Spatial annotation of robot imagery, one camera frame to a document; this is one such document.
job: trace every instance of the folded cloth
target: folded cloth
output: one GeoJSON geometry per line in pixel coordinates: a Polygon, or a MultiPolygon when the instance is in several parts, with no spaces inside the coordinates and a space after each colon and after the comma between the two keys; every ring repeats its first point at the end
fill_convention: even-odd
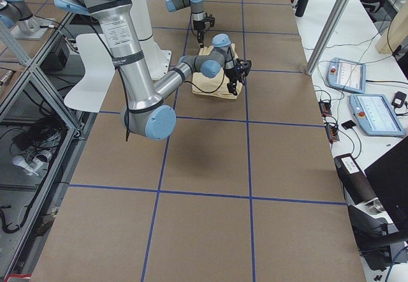
{"type": "MultiPolygon", "coordinates": [[[[234,51],[235,58],[237,58],[238,56],[237,56],[237,53],[235,52],[235,44],[231,44],[231,47],[234,51]]],[[[213,49],[213,46],[201,48],[198,55],[207,56],[210,54],[212,49],[213,49]]],[[[216,90],[220,86],[221,83],[222,83],[222,86],[220,86],[220,88],[218,88],[216,92],[211,93],[211,94],[203,93],[195,86],[192,86],[192,90],[194,94],[205,95],[205,96],[215,96],[215,97],[220,97],[220,98],[225,98],[225,99],[236,99],[238,96],[235,96],[228,92],[227,83],[229,81],[230,80],[227,77],[224,77],[224,70],[222,68],[214,78],[207,78],[202,73],[193,73],[193,83],[197,85],[197,87],[199,87],[202,91],[212,92],[216,90]]],[[[238,83],[237,84],[238,95],[240,94],[241,89],[242,89],[242,84],[238,83]]]]}

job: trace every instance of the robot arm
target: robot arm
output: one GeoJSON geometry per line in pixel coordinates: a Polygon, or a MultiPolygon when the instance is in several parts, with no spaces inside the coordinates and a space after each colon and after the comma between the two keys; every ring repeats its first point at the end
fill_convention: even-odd
{"type": "Polygon", "coordinates": [[[210,27],[215,26],[215,17],[204,12],[203,0],[166,0],[166,6],[169,12],[191,7],[192,27],[197,32],[196,36],[200,47],[203,48],[206,24],[210,24],[210,27]]]}
{"type": "Polygon", "coordinates": [[[153,84],[130,17],[131,0],[54,1],[60,8],[99,20],[113,63],[123,76],[128,104],[122,111],[122,122],[130,132],[155,140],[168,137],[174,129],[176,115],[171,107],[162,105],[163,101],[195,71],[214,77],[225,67],[227,77],[240,78],[238,61],[228,56],[231,42],[226,34],[219,34],[213,40],[215,49],[209,56],[184,57],[153,84]]]}
{"type": "Polygon", "coordinates": [[[8,29],[17,23],[27,35],[40,30],[39,23],[24,0],[0,0],[0,21],[8,29]]]}

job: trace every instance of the white table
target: white table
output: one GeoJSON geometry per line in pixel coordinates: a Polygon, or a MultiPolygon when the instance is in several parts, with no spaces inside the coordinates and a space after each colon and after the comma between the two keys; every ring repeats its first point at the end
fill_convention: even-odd
{"type": "MultiPolygon", "coordinates": [[[[321,34],[323,26],[332,10],[335,0],[309,0],[307,9],[303,17],[296,18],[296,23],[299,28],[299,33],[302,37],[303,47],[305,49],[306,58],[309,59],[312,49],[316,45],[316,42],[321,34]]],[[[343,13],[331,39],[328,47],[338,44],[359,44],[363,41],[373,38],[377,34],[377,29],[371,22],[368,14],[362,7],[359,0],[350,0],[343,13]]],[[[329,61],[334,57],[340,57],[352,61],[359,61],[361,63],[367,63],[371,61],[381,60],[389,55],[379,54],[375,49],[375,44],[379,40],[380,36],[377,35],[372,42],[367,41],[358,46],[335,46],[333,48],[326,48],[318,66],[324,79],[326,79],[326,73],[328,71],[329,61]]],[[[406,82],[407,79],[398,67],[394,58],[389,57],[376,63],[367,64],[367,79],[368,80],[399,80],[406,82]]],[[[312,74],[312,79],[316,89],[323,89],[330,93],[333,99],[340,98],[341,93],[326,87],[323,79],[321,78],[318,70],[316,69],[312,74]]],[[[397,91],[408,93],[408,85],[403,84],[372,84],[367,83],[367,94],[384,94],[389,101],[394,97],[397,91]]],[[[338,119],[339,124],[352,119],[353,113],[349,105],[350,93],[344,92],[345,98],[341,101],[333,101],[331,111],[333,116],[338,119]]],[[[317,92],[318,99],[328,99],[328,95],[317,92]]],[[[400,113],[405,112],[405,107],[401,108],[400,113]]],[[[408,117],[401,117],[400,122],[408,132],[408,117]]],[[[401,138],[397,137],[368,137],[364,135],[359,126],[354,127],[358,136],[362,142],[362,151],[357,159],[357,163],[362,170],[367,168],[378,157],[386,153],[391,147],[399,143],[401,138]]],[[[353,140],[356,150],[354,156],[358,154],[360,143],[352,130],[347,130],[346,133],[353,140]]],[[[343,134],[339,133],[340,142],[335,142],[332,147],[333,157],[349,153],[353,149],[351,141],[343,134]]],[[[372,279],[377,274],[382,274],[385,279],[386,271],[371,271],[368,268],[364,259],[361,259],[364,265],[365,275],[367,281],[372,279]]],[[[400,264],[393,267],[392,273],[388,282],[401,282],[408,281],[408,264],[400,264]]]]}

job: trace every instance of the black monitor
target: black monitor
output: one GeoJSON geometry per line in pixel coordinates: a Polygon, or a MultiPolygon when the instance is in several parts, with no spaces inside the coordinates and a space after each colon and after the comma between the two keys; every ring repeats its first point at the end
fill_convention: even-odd
{"type": "Polygon", "coordinates": [[[408,137],[371,164],[365,175],[395,226],[408,230],[408,137]]]}

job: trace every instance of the black bottle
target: black bottle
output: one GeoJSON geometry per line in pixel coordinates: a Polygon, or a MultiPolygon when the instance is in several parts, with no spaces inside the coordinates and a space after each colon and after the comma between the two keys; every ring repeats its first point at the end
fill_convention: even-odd
{"type": "Polygon", "coordinates": [[[296,12],[295,12],[295,15],[297,17],[302,17],[303,16],[303,14],[305,13],[306,6],[307,6],[308,2],[309,2],[309,0],[299,0],[298,7],[296,8],[296,12]]]}

